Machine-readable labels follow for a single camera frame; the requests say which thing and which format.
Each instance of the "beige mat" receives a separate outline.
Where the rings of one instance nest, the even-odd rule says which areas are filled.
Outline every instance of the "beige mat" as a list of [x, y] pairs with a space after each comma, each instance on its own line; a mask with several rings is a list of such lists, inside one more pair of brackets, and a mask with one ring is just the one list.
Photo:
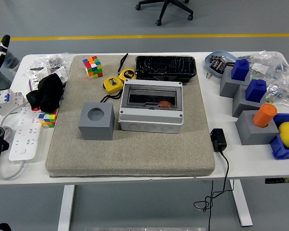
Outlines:
[[[116, 122], [113, 141], [85, 141], [78, 128], [84, 102], [107, 95], [102, 84], [117, 76], [121, 55], [99, 55], [103, 77], [88, 80], [82, 60], [73, 59], [46, 169], [53, 177], [85, 176], [207, 176], [215, 168], [213, 148], [197, 76], [183, 86], [184, 124], [180, 134], [122, 131], [120, 100], [113, 103]], [[135, 66], [128, 56], [122, 70]]]

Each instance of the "white table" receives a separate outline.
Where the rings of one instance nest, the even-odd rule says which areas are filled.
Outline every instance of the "white table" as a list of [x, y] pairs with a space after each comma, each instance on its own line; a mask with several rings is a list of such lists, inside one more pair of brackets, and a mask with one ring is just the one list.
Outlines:
[[[254, 52], [232, 52], [236, 57], [248, 55]], [[222, 128], [224, 130], [227, 148], [224, 151], [224, 155], [227, 157], [230, 165], [228, 178], [229, 179], [243, 179], [243, 178], [280, 178], [289, 177], [289, 160], [275, 160], [272, 155], [272, 149], [270, 145], [250, 145], [242, 146], [235, 122], [237, 118], [231, 116], [232, 112], [232, 99], [219, 96], [220, 79], [211, 77], [206, 79], [207, 70], [205, 68], [204, 59], [210, 52], [193, 52], [193, 53], [150, 53], [150, 55], [190, 55], [194, 56], [197, 66], [197, 76], [199, 78], [202, 98], [204, 102], [205, 112], [207, 115], [209, 131], [213, 128]], [[133, 55], [144, 55], [143, 53], [133, 53]], [[22, 59], [19, 70], [15, 76], [11, 89], [13, 92], [22, 92], [26, 95], [29, 90], [28, 79], [22, 76], [22, 73], [29, 69], [33, 61], [39, 55], [27, 55]], [[289, 113], [289, 107], [282, 104], [276, 105], [279, 113]], [[4, 125], [10, 126], [15, 129], [19, 114], [10, 115], [4, 122]], [[63, 184], [72, 185], [66, 187], [66, 191], [63, 197], [63, 206], [72, 207], [72, 198], [74, 192], [74, 185], [76, 184], [88, 184], [99, 182], [124, 182], [124, 181], [146, 181], [146, 180], [218, 180], [223, 179], [226, 173], [226, 162], [219, 153], [214, 153], [215, 158], [215, 170], [209, 176], [205, 177], [107, 177], [107, 178], [50, 178], [49, 173], [45, 169], [45, 161], [47, 158], [48, 149], [50, 146], [53, 129], [42, 129], [39, 143], [43, 145], [38, 146], [36, 155], [38, 159], [35, 163], [26, 164], [19, 176], [10, 180], [0, 180], [0, 185], [27, 185], [27, 184]], [[8, 155], [9, 150], [1, 154], [0, 158], [0, 175], [10, 175], [14, 173], [19, 166], [9, 162]], [[243, 198], [239, 198], [239, 201], [245, 201], [242, 187], [239, 180], [236, 181], [234, 195], [236, 193]], [[247, 216], [246, 225], [251, 225], [249, 220], [249, 213], [246, 213], [246, 203], [243, 203], [243, 213]], [[65, 216], [62, 213], [62, 220], [60, 216], [59, 230], [67, 230], [67, 223], [69, 224], [70, 215], [69, 212], [65, 212]]]

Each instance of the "gray block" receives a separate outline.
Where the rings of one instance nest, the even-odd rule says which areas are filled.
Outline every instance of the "gray block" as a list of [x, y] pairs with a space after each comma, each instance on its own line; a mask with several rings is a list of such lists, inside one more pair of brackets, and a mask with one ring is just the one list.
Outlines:
[[246, 100], [246, 89], [248, 86], [240, 85], [232, 100], [232, 116], [239, 118], [243, 111], [259, 110], [266, 103], [265, 95], [260, 100], [260, 103]]
[[78, 127], [84, 140], [112, 141], [115, 113], [112, 103], [84, 103]]
[[269, 144], [279, 133], [274, 120], [265, 128], [254, 124], [252, 119], [258, 111], [243, 111], [236, 121], [236, 129], [239, 133], [242, 145]]
[[231, 79], [231, 70], [233, 67], [227, 66], [221, 78], [220, 96], [233, 98], [240, 85], [248, 86], [250, 84], [250, 74], [248, 73], [245, 81]]

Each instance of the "rubik's cube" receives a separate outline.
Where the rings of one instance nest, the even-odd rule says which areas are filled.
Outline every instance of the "rubik's cube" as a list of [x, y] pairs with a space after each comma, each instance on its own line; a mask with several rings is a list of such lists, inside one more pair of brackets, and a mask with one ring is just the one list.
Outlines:
[[44, 128], [54, 128], [58, 117], [59, 108], [52, 113], [41, 112], [39, 114], [39, 122]]
[[88, 79], [98, 78], [103, 76], [102, 65], [96, 56], [82, 60], [86, 72], [88, 74]]

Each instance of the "electrical junction box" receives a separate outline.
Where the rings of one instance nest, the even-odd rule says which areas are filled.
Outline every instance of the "electrical junction box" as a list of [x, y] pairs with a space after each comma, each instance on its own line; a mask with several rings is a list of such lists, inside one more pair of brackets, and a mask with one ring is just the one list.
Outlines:
[[127, 131], [180, 133], [184, 122], [182, 83], [125, 80], [118, 121]]

